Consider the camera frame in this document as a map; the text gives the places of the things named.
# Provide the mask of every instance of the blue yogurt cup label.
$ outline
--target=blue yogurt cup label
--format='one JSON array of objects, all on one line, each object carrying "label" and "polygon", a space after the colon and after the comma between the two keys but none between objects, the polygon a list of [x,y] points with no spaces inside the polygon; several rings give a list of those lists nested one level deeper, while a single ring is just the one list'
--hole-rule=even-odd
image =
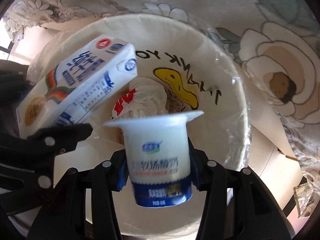
[{"label": "blue yogurt cup label", "polygon": [[132,183],[136,203],[143,207],[179,205],[191,198],[191,175],[178,181],[163,184]]}]

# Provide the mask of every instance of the red print on bag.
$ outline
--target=red print on bag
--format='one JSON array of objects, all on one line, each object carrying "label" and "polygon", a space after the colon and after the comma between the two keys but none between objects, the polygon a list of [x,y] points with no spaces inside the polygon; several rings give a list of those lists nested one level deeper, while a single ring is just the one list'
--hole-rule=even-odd
[{"label": "red print on bag", "polygon": [[119,100],[116,102],[114,110],[117,112],[117,116],[121,113],[123,110],[122,103],[123,101],[126,102],[127,104],[130,103],[133,100],[133,95],[136,92],[136,89],[130,90],[130,92],[122,97],[119,98]]}]

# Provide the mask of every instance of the milk carton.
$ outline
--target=milk carton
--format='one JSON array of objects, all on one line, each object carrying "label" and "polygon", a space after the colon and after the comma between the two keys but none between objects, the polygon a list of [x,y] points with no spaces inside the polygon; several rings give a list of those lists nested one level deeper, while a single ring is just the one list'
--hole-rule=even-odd
[{"label": "milk carton", "polygon": [[83,123],[137,76],[132,44],[100,35],[51,70],[17,108],[20,137]]}]

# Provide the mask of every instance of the crumpled plastic bag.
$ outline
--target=crumpled plastic bag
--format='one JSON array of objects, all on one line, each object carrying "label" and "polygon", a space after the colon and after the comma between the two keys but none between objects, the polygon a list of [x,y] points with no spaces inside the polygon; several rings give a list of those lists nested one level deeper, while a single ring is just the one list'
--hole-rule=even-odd
[{"label": "crumpled plastic bag", "polygon": [[144,77],[136,77],[129,83],[129,93],[120,97],[112,110],[112,119],[140,118],[168,114],[165,105],[167,94],[163,85]]}]

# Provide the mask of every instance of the white yogurt cup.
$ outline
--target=white yogurt cup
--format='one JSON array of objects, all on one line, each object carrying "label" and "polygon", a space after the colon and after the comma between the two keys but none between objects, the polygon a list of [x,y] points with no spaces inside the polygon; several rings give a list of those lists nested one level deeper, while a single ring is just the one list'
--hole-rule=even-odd
[{"label": "white yogurt cup", "polygon": [[192,111],[105,123],[120,127],[136,203],[144,207],[181,204],[191,195],[186,123],[203,114]]}]

